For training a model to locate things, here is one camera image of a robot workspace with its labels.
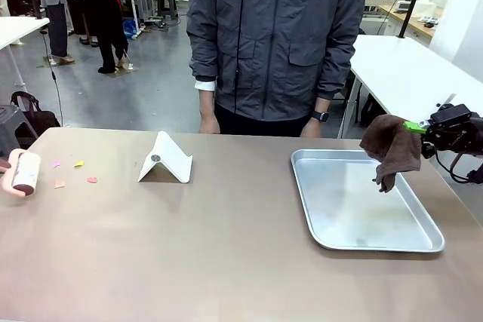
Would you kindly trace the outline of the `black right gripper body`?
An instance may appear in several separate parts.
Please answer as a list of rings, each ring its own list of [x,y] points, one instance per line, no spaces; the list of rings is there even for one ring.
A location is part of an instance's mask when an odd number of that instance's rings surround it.
[[[431,158],[437,152],[450,151],[457,154],[475,154],[475,113],[464,104],[442,105],[428,120],[421,122],[424,158]]]

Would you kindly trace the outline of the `pink lint roller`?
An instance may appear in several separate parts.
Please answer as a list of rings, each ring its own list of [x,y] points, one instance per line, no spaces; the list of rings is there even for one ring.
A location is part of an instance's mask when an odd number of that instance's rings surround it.
[[[0,191],[17,198],[25,198],[34,193],[41,158],[24,149],[14,149],[8,159],[11,168],[0,173]]]

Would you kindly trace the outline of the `brown cloth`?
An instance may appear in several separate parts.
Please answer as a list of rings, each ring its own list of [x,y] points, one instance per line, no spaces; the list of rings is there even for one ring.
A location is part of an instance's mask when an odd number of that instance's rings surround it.
[[[420,135],[408,130],[403,118],[377,116],[366,129],[359,146],[370,158],[380,163],[373,181],[382,193],[393,189],[398,173],[420,170]]]

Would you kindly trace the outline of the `person's right forearm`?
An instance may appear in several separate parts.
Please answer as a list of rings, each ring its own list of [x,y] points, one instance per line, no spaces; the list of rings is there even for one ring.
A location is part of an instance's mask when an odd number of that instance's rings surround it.
[[[199,111],[202,118],[214,116],[214,91],[199,90]]]

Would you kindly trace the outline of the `person's left hand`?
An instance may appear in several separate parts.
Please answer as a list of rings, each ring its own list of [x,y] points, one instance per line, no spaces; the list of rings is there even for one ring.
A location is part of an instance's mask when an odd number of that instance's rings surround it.
[[[319,120],[310,118],[310,120],[306,123],[306,125],[302,129],[300,136],[302,138],[310,138],[310,139],[320,138],[322,125],[323,124]]]

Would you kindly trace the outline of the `person's right hand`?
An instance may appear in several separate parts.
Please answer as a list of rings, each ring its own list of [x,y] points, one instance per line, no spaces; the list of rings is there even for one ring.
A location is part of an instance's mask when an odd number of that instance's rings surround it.
[[[200,128],[199,133],[203,134],[219,134],[220,125],[213,112],[200,114]]]

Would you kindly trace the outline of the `grey stool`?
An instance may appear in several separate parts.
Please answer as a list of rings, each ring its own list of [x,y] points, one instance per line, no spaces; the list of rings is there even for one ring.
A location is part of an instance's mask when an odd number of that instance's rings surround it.
[[[0,105],[0,156],[28,149],[37,139],[38,134],[17,106]]]

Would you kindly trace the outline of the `large white table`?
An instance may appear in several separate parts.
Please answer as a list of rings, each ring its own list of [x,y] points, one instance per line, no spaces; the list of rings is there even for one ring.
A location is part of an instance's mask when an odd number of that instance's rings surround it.
[[[359,35],[351,70],[354,85],[338,137],[349,129],[358,88],[364,86],[386,113],[423,121],[436,104],[456,94],[451,103],[464,104],[483,116],[483,83],[411,38]]]

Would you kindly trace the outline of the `black backpack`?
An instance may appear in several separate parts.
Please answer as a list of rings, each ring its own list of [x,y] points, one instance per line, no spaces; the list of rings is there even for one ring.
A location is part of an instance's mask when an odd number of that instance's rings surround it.
[[[11,95],[11,103],[19,109],[23,107],[23,114],[38,136],[52,127],[61,127],[56,115],[51,111],[41,110],[38,99],[32,94],[16,91]]]

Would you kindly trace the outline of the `wooden workbench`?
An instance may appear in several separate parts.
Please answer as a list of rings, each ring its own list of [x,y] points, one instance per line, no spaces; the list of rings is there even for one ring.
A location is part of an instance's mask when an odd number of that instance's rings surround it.
[[[402,26],[405,20],[405,14],[396,13],[390,5],[378,5],[377,6],[383,16],[388,16],[388,19],[393,23],[397,23],[399,27]],[[415,32],[420,36],[432,39],[435,34],[435,30],[427,28],[423,25],[423,22],[419,22],[416,17],[411,17],[407,27],[407,32]]]

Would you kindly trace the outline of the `metal tray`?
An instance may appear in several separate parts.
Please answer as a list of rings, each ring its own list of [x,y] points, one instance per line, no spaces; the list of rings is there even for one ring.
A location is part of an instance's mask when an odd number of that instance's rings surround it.
[[[440,253],[445,238],[402,175],[381,193],[362,150],[299,149],[291,164],[313,239],[330,250]]]

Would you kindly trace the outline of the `white tissue box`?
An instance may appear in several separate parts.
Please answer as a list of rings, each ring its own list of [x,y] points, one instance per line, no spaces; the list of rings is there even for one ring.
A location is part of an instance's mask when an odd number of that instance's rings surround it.
[[[414,6],[414,17],[440,17],[443,8],[439,7],[433,0],[417,0]]]

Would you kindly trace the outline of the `small white table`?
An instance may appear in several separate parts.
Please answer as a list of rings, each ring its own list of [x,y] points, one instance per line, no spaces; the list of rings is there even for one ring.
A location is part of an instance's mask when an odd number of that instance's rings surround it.
[[[36,30],[47,26],[48,18],[35,17],[0,17],[0,56],[5,56],[8,65],[13,69],[13,84],[16,88],[26,91],[26,84],[11,50],[11,44]]]

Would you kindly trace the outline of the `black trousers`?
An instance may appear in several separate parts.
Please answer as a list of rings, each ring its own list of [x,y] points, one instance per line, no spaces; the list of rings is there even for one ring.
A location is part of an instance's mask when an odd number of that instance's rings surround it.
[[[217,103],[214,114],[220,125],[221,134],[245,136],[301,137],[300,134],[310,116],[288,121],[258,121],[235,114]]]

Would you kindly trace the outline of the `white folded stand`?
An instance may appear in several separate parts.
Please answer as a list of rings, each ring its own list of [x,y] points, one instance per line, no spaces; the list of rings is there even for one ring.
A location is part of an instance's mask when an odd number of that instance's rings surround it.
[[[140,175],[140,182],[154,168],[161,164],[179,182],[188,183],[191,177],[193,156],[186,155],[171,136],[161,130],[157,133],[151,151],[145,157]]]

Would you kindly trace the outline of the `person in grey jacket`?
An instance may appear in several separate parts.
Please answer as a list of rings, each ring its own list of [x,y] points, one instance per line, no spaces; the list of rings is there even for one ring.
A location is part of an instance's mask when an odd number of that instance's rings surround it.
[[[190,68],[258,121],[310,115],[345,85],[365,0],[189,0]]]

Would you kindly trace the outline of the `blue bag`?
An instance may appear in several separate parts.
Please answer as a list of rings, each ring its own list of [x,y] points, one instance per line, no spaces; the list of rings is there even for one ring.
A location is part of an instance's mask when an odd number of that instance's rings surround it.
[[[134,18],[123,20],[123,31],[127,39],[136,39],[137,34],[137,23]]]

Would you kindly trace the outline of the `person in blue shirt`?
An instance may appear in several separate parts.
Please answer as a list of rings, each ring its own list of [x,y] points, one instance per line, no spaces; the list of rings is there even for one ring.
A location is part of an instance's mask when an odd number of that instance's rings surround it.
[[[122,24],[122,0],[82,0],[82,3],[103,60],[98,72],[112,74],[127,62],[128,41]]]

